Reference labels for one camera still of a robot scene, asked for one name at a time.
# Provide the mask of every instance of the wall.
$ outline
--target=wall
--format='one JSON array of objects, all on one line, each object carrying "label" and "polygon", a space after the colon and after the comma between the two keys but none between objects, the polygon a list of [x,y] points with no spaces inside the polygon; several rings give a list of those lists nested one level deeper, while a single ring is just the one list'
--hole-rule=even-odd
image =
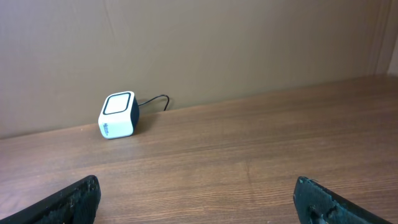
[{"label": "wall", "polygon": [[[369,75],[389,1],[0,1],[0,138]],[[161,110],[164,102],[142,108]]]},{"label": "wall", "polygon": [[392,53],[392,58],[391,58],[390,67],[388,68],[388,73],[391,75],[398,75],[398,39],[396,40],[394,52]]}]

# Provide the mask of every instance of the wooden table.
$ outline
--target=wooden table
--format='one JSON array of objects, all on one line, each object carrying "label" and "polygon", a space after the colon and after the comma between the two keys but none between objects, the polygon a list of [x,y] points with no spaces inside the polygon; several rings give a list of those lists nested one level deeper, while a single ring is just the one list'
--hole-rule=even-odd
[{"label": "wooden table", "polygon": [[89,175],[95,223],[298,223],[298,176],[398,222],[398,78],[366,77],[0,141],[0,218]]}]

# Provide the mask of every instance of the white cube speaker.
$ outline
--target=white cube speaker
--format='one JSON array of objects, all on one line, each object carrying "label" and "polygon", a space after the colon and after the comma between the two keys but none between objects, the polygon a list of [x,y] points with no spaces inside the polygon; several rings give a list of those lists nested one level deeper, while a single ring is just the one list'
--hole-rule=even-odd
[{"label": "white cube speaker", "polygon": [[133,134],[138,118],[136,96],[131,91],[125,91],[114,93],[105,99],[98,125],[104,138],[121,138]]}]

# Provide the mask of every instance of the black object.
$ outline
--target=black object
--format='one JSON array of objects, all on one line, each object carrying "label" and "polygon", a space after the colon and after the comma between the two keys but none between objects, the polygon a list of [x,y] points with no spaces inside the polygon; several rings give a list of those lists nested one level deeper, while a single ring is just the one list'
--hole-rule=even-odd
[{"label": "black object", "polygon": [[164,96],[164,97],[166,97],[166,98],[167,98],[167,103],[166,103],[166,106],[164,107],[164,110],[163,110],[163,111],[166,111],[166,109],[167,109],[167,106],[169,105],[169,102],[170,102],[170,98],[169,98],[169,96],[167,96],[167,95],[165,95],[165,94],[162,94],[162,95],[159,95],[159,96],[153,97],[152,99],[150,99],[150,100],[148,100],[148,101],[146,101],[146,102],[140,103],[138,106],[145,105],[145,104],[147,104],[147,103],[151,102],[152,100],[154,100],[154,99],[156,99],[156,98],[159,98],[159,97],[161,97],[161,96]]},{"label": "black object", "polygon": [[89,175],[5,219],[0,224],[92,224],[101,199],[98,179]]},{"label": "black object", "polygon": [[301,224],[390,223],[306,177],[297,179],[293,201]]}]

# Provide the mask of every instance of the power cord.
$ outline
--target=power cord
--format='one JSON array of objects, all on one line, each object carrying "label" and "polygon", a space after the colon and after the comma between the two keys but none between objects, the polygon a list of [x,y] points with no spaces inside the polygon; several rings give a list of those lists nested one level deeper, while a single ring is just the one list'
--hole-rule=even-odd
[{"label": "power cord", "polygon": [[151,102],[152,100],[154,100],[154,99],[156,99],[156,98],[159,98],[159,97],[162,97],[162,96],[167,97],[167,103],[166,103],[166,106],[164,107],[164,110],[163,110],[163,111],[165,111],[165,110],[167,109],[167,106],[169,105],[170,98],[169,98],[169,96],[164,95],[164,94],[159,95],[159,96],[156,96],[156,97],[153,97],[152,99],[148,100],[147,102],[143,102],[143,103],[138,104],[138,106],[145,105],[145,104]]}]

